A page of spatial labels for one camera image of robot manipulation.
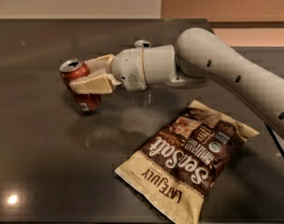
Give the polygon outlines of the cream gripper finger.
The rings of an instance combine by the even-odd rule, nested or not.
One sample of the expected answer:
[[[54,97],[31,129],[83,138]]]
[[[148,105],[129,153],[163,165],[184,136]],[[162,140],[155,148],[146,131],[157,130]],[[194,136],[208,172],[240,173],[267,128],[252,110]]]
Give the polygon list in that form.
[[[88,70],[92,73],[98,70],[105,70],[107,73],[112,71],[112,61],[115,58],[113,54],[107,54],[90,60],[86,60],[84,63],[88,67]]]
[[[112,74],[98,70],[86,77],[76,78],[69,83],[72,91],[77,94],[109,94],[121,84]]]

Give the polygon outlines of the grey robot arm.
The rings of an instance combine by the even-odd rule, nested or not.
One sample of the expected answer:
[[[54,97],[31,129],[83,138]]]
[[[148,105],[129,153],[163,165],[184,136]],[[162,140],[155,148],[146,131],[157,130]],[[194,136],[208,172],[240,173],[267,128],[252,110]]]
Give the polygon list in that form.
[[[184,87],[209,78],[232,92],[284,139],[284,79],[250,62],[214,34],[191,28],[174,46],[152,47],[144,39],[117,55],[88,61],[91,73],[71,81],[79,94],[106,94],[122,85],[142,91],[149,84]]]

